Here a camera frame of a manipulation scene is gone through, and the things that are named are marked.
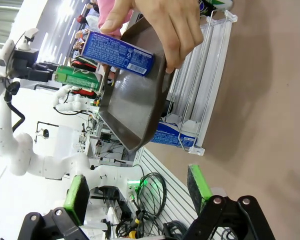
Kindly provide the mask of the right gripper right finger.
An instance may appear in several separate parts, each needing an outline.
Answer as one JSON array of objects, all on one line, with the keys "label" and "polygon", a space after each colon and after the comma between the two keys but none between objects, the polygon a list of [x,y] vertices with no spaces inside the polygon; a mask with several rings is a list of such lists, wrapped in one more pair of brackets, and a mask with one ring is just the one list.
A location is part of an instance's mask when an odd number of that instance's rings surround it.
[{"label": "right gripper right finger", "polygon": [[236,240],[275,239],[254,196],[244,195],[235,201],[213,195],[197,164],[188,166],[187,188],[197,218],[186,231],[184,240],[211,240],[217,228],[228,228]]}]

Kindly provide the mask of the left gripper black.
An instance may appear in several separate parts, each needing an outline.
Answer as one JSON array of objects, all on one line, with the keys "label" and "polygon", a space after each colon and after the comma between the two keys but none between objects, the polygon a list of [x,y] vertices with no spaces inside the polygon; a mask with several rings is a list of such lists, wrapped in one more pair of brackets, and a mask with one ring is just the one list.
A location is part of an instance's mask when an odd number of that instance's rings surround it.
[{"label": "left gripper black", "polygon": [[35,82],[51,81],[56,71],[56,64],[46,61],[36,62],[38,55],[38,49],[16,49],[12,56],[11,77]]}]

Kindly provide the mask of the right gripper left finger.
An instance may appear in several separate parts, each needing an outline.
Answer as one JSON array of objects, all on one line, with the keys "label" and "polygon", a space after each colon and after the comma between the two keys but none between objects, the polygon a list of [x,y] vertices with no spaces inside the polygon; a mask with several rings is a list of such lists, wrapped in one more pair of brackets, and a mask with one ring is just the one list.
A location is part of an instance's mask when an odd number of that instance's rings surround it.
[{"label": "right gripper left finger", "polygon": [[76,175],[61,207],[46,215],[28,213],[23,220],[19,240],[87,240],[81,229],[87,211],[90,190],[83,175]]}]

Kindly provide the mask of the person's left hand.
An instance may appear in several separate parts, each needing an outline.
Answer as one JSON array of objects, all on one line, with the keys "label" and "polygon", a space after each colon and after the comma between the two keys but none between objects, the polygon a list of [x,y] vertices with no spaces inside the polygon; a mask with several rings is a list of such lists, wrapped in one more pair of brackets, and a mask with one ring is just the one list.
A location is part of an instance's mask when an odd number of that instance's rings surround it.
[{"label": "person's left hand", "polygon": [[134,9],[141,12],[155,30],[169,74],[179,69],[186,56],[203,42],[197,0],[116,0],[100,31],[109,35],[118,30]]}]

